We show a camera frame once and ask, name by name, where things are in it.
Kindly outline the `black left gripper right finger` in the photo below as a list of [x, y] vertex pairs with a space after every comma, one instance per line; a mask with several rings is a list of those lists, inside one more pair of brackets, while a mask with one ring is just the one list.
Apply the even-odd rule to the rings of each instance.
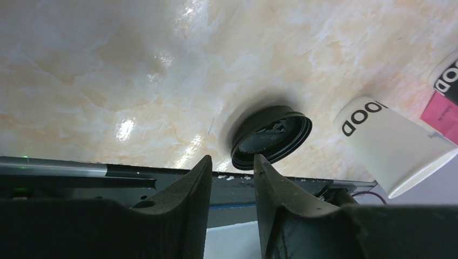
[[263, 258], [457, 258], [457, 206], [335, 206], [260, 154], [254, 182]]

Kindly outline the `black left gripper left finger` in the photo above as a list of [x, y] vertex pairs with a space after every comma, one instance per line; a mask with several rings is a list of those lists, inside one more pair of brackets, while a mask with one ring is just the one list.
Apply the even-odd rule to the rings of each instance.
[[168, 174], [171, 185], [126, 206], [62, 189], [152, 190], [152, 169], [1, 157], [1, 258], [203, 258], [212, 159]]

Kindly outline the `black cup lid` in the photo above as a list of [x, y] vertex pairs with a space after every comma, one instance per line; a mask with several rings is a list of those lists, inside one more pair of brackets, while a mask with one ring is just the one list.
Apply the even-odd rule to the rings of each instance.
[[276, 163], [298, 149], [312, 128], [310, 118], [289, 106], [263, 108], [236, 128], [231, 140], [232, 165], [241, 171], [250, 171], [256, 154]]

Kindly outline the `single white paper cup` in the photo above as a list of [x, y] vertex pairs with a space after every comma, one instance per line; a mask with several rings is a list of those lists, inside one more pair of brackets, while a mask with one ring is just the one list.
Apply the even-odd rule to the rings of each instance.
[[334, 127], [390, 199], [457, 155], [457, 146], [369, 97], [348, 103]]

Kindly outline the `stack of paper cups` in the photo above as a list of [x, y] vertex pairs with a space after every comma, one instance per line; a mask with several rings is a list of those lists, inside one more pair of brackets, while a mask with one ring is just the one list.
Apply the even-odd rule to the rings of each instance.
[[446, 99], [457, 105], [457, 50], [446, 56], [430, 73], [427, 82]]

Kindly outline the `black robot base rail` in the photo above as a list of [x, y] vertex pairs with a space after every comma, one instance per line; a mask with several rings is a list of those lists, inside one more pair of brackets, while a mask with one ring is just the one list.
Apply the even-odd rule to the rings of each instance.
[[205, 156], [191, 170], [1, 158], [1, 234], [90, 230], [114, 220], [132, 228], [157, 223], [202, 226], [211, 209], [257, 210], [259, 230], [312, 225], [349, 228], [374, 221], [373, 207], [338, 205], [348, 182], [290, 179], [265, 162], [247, 178], [212, 171]]

